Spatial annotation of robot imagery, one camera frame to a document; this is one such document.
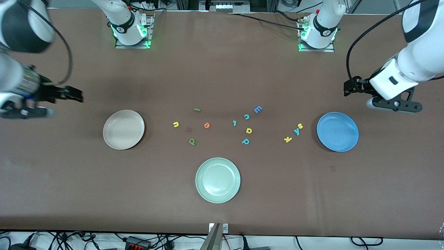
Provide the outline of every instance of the blue plate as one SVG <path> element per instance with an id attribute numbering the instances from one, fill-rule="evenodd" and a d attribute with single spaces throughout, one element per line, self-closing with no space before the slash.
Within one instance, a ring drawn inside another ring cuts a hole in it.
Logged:
<path id="1" fill-rule="evenodd" d="M 357 144 L 359 132 L 350 117 L 343 113 L 330 112 L 319 119 L 317 137 L 328 149 L 345 152 Z"/>

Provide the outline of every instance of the white floor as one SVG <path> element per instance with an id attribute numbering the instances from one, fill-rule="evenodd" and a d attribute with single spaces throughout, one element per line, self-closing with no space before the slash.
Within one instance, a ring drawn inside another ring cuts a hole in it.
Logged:
<path id="1" fill-rule="evenodd" d="M 23 243 L 32 232 L 9 232 L 0 234 L 0 236 L 8 236 L 11 238 L 12 244 Z M 94 233 L 96 243 L 101 250 L 114 249 L 124 250 L 125 243 L 117 238 L 114 234 Z M 134 236 L 140 239 L 154 238 L 155 234 L 119 234 L 120 237 Z M 238 235 L 227 235 L 230 249 L 235 250 L 243 247 L 242 237 Z M 296 244 L 296 238 L 292 236 L 246 236 L 250 248 L 268 246 L 271 250 L 299 250 Z M 298 237 L 303 250 L 356 250 L 360 247 L 351 243 L 350 238 L 343 237 Z M 48 233 L 38 233 L 34 235 L 30 246 L 37 250 L 46 250 L 49 248 L 53 236 Z M 379 240 L 366 239 L 368 243 L 376 243 Z M 175 250 L 199 250 L 203 239 L 181 237 L 174 241 Z M 68 243 L 74 250 L 84 249 L 85 242 L 80 237 L 74 236 L 69 238 Z M 380 246 L 370 246 L 369 250 L 442 250 L 444 241 L 439 240 L 412 240 L 412 239 L 384 239 Z M 8 249 L 8 241 L 0 240 L 0 250 Z M 57 244 L 53 244 L 53 249 L 57 249 Z M 97 250 L 93 244 L 89 243 L 86 250 Z M 222 245 L 222 250 L 228 250 L 226 243 Z"/>

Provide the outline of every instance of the brown table surface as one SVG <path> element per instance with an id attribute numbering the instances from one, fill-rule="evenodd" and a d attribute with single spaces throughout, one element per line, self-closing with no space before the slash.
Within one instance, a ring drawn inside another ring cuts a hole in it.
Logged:
<path id="1" fill-rule="evenodd" d="M 443 82 L 417 88 L 424 110 L 415 115 L 367 109 L 370 95 L 343 96 L 347 50 L 381 16 L 345 16 L 336 51 L 315 53 L 297 51 L 294 30 L 225 13 L 164 13 L 147 50 L 114 49 L 100 10 L 50 14 L 72 47 L 69 85 L 85 102 L 44 103 L 57 110 L 53 119 L 0 121 L 2 228 L 207 233 L 209 222 L 227 222 L 231 234 L 439 237 Z M 355 47 L 352 74 L 369 76 L 404 46 L 398 16 Z M 54 81 L 65 74 L 60 39 L 44 54 L 14 57 Z M 117 151 L 102 129 L 122 109 L 139 112 L 146 133 Z M 317 138 L 317 121 L 332 111 L 359 128 L 346 153 Z M 232 160 L 241 174 L 224 204 L 195 187 L 212 157 Z"/>

